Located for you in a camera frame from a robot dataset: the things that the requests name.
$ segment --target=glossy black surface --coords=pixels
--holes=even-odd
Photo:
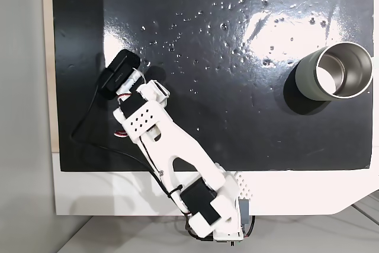
[[[75,146],[69,133],[97,76],[122,48],[171,92],[168,113],[229,170],[368,167],[372,88],[330,104],[304,98],[296,61],[337,41],[373,49],[373,0],[53,0],[63,171],[140,170]],[[142,158],[113,136],[116,102],[98,100],[81,138]],[[179,164],[177,169],[187,169]]]

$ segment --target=water droplet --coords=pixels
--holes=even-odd
[[[270,65],[271,63],[271,59],[264,59],[263,60],[263,65],[267,66],[267,65]]]
[[[143,63],[147,66],[147,67],[149,67],[152,63],[150,62],[150,61],[148,61],[147,59],[145,59],[144,61],[143,61]]]
[[[220,27],[221,27],[221,30],[224,30],[224,31],[227,30],[227,25],[226,25],[226,23],[221,24]]]

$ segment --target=robotic arm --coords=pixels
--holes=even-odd
[[[170,92],[158,81],[145,81],[130,93],[130,88],[143,76],[136,69],[138,65],[130,63],[130,59],[136,60],[135,57],[129,51],[121,51],[110,67],[116,66],[122,72],[114,68],[113,75],[100,77],[100,93],[111,98],[115,91],[121,98],[114,117],[131,141],[138,145],[169,197],[200,239],[213,233],[214,240],[230,241],[232,245],[234,241],[243,240],[239,201],[242,190],[237,178],[215,164],[200,144],[173,122],[165,110]],[[126,59],[129,68],[125,68]],[[113,79],[120,77],[123,79],[119,83]],[[172,165],[175,158],[193,165],[198,171],[196,178],[180,184]]]

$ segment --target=white surface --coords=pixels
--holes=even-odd
[[[57,252],[89,217],[54,212],[42,0],[0,4],[0,252]]]
[[[374,1],[374,55],[379,55],[379,1]],[[374,78],[379,78],[374,62]],[[379,189],[379,87],[374,80],[370,169],[244,172],[255,215],[333,214]],[[53,154],[57,214],[179,215],[147,172],[61,172]],[[182,172],[179,181],[188,179]]]
[[[333,216],[257,217],[234,247],[199,242],[182,217],[93,217],[59,253],[377,253],[379,227],[352,207]]]

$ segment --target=white 3d-printed robot arm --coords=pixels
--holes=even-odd
[[[137,92],[146,102],[127,118],[121,108],[114,116],[141,149],[180,211],[191,214],[190,227],[200,238],[213,232],[217,241],[242,240],[240,190],[234,175],[215,164],[200,144],[173,122],[164,109],[169,97],[166,88],[149,81]],[[181,187],[172,165],[175,158],[195,166],[198,179]]]

